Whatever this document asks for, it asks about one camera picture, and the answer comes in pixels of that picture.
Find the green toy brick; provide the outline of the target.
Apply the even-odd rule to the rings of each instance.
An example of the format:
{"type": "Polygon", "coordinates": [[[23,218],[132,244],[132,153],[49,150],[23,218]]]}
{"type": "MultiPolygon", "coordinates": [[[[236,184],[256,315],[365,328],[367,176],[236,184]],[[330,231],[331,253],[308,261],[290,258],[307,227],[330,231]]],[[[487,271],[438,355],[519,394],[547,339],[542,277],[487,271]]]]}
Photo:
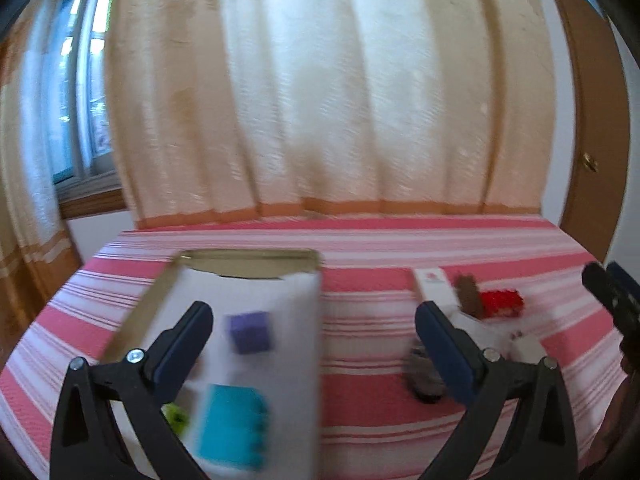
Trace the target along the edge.
{"type": "Polygon", "coordinates": [[[162,406],[162,413],[171,430],[181,438],[190,426],[189,412],[175,403],[167,403],[162,406]]]}

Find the red toy brick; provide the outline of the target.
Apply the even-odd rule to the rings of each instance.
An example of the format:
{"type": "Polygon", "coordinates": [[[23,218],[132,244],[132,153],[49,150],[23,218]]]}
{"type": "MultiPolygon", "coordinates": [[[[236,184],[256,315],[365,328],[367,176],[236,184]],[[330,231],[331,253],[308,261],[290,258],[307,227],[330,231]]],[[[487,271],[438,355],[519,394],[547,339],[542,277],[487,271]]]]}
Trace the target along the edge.
{"type": "Polygon", "coordinates": [[[516,289],[486,290],[480,293],[485,318],[517,318],[524,310],[524,299],[516,289]]]}

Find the clear plastic box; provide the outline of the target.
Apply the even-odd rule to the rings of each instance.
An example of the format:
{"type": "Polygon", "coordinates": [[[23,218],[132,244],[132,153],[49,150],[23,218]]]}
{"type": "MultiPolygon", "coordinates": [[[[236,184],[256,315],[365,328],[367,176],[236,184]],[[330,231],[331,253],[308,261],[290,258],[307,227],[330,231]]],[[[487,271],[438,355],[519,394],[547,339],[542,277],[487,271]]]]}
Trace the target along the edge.
{"type": "Polygon", "coordinates": [[[511,341],[508,333],[461,311],[450,314],[448,318],[455,328],[464,330],[480,350],[493,348],[502,356],[508,355],[511,341]]]}

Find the black patterned round object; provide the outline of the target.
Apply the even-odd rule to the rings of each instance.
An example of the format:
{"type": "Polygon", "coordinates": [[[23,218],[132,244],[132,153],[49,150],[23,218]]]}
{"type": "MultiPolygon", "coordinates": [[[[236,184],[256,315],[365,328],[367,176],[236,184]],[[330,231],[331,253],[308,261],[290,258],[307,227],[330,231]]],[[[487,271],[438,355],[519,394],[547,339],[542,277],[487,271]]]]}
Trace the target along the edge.
{"type": "Polygon", "coordinates": [[[402,378],[413,397],[423,404],[435,404],[447,395],[447,387],[428,356],[415,339],[402,360],[402,378]]]}

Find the blue toy brick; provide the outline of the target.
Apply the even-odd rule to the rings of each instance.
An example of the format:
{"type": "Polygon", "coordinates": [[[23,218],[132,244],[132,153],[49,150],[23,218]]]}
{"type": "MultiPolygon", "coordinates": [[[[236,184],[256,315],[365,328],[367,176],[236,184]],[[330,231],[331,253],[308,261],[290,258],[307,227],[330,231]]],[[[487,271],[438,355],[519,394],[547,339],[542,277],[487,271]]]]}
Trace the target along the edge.
{"type": "Polygon", "coordinates": [[[265,466],[269,408],[254,388],[212,385],[198,421],[196,456],[211,464],[258,471],[265,466]]]}

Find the purple toy cube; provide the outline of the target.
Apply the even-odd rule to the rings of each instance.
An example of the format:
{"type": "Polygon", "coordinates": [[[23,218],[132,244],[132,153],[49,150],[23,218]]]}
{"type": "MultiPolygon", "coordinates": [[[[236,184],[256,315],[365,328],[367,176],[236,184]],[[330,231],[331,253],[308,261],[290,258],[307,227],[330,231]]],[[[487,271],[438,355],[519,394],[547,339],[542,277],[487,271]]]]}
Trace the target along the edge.
{"type": "Polygon", "coordinates": [[[232,346],[240,356],[269,352],[273,349],[270,314],[266,311],[229,315],[227,330],[232,346]]]}

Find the white charger adapter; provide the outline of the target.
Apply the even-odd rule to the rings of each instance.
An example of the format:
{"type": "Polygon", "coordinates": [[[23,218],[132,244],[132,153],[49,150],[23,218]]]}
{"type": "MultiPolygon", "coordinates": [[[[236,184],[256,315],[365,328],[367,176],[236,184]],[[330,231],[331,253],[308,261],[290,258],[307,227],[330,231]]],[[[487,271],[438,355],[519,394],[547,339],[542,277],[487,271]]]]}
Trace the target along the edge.
{"type": "Polygon", "coordinates": [[[547,351],[535,336],[522,333],[510,336],[506,346],[506,357],[510,361],[537,365],[545,356],[547,351]]]}

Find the brown wooden door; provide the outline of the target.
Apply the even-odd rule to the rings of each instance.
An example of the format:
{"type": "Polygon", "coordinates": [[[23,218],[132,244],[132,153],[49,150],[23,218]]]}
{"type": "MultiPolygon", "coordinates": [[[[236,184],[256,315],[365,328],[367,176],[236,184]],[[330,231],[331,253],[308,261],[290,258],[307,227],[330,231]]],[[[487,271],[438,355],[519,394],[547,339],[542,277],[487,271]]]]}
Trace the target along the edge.
{"type": "Polygon", "coordinates": [[[630,142],[628,90],[608,17],[588,0],[554,0],[565,32],[575,99],[575,141],[561,228],[604,261],[623,207],[630,142]],[[582,166],[597,159],[599,172],[582,166]]]}

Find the brass door knob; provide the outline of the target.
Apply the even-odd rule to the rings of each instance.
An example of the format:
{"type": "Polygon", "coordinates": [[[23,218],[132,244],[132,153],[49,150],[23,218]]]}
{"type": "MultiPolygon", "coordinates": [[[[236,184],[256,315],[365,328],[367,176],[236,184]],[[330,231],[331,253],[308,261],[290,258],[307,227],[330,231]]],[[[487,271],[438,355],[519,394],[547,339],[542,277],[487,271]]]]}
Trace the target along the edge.
{"type": "Polygon", "coordinates": [[[588,153],[582,154],[582,166],[594,174],[599,172],[599,163],[597,159],[588,153]]]}

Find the brown wooden comb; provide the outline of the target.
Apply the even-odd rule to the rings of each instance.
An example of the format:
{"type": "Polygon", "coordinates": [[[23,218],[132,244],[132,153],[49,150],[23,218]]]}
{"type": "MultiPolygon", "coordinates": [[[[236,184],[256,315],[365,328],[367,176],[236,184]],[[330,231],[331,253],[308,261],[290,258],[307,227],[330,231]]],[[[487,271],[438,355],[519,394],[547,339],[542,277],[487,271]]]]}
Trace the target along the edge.
{"type": "Polygon", "coordinates": [[[480,290],[471,274],[457,274],[454,278],[454,290],[460,302],[460,309],[466,315],[481,320],[485,317],[480,290]]]}

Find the red striped tablecloth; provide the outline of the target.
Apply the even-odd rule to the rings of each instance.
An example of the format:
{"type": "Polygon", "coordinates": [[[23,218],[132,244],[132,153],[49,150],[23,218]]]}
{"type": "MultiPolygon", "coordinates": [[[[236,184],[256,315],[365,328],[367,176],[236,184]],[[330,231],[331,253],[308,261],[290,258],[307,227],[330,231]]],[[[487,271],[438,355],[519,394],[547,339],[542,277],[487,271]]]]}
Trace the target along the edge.
{"type": "Polygon", "coordinates": [[[320,474],[413,479],[460,419],[450,401],[408,393],[400,360],[418,305],[413,271],[470,274],[481,289],[525,301],[506,325],[531,334],[562,368],[578,450],[588,451],[623,380],[620,337],[582,287],[589,252],[534,217],[326,219],[198,226],[119,234],[47,304],[1,374],[1,428],[27,468],[49,474],[55,405],[68,362],[95,360],[154,278],[179,252],[309,248],[322,260],[320,474]]]}

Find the white red small box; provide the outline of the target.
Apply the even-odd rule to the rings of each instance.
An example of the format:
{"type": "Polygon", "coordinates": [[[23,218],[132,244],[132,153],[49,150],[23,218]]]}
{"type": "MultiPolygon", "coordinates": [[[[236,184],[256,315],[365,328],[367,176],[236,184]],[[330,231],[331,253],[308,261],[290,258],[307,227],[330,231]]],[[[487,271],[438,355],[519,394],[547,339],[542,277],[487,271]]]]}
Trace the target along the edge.
{"type": "Polygon", "coordinates": [[[447,316],[460,310],[459,298],[442,268],[413,269],[419,299],[433,301],[447,316]]]}

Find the left side cream curtain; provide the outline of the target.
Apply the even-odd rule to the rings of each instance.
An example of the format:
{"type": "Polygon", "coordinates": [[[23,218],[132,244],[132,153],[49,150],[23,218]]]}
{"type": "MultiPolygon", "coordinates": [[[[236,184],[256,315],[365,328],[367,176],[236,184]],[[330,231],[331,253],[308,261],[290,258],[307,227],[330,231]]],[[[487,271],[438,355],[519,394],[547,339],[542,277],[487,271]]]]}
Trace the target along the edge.
{"type": "Polygon", "coordinates": [[[1,44],[1,359],[79,269],[61,219],[38,90],[47,9],[24,11],[1,44]]]}

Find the cream patterned curtain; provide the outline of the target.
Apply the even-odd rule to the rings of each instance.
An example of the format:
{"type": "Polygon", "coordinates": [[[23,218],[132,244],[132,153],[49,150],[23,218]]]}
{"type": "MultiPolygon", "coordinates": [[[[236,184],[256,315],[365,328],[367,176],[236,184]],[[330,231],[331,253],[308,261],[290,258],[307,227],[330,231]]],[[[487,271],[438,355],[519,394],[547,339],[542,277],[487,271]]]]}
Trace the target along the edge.
{"type": "Polygon", "coordinates": [[[140,228],[540,211],[541,0],[112,0],[105,77],[140,228]]]}

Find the window with metal frame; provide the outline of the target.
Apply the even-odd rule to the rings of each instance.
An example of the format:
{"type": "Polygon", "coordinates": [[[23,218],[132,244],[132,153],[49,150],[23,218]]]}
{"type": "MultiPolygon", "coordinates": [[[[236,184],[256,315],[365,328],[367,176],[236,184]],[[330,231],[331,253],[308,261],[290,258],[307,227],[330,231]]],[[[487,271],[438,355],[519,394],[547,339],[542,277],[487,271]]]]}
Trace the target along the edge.
{"type": "Polygon", "coordinates": [[[54,7],[42,93],[61,203],[119,187],[104,70],[111,7],[112,0],[60,0],[54,7]]]}

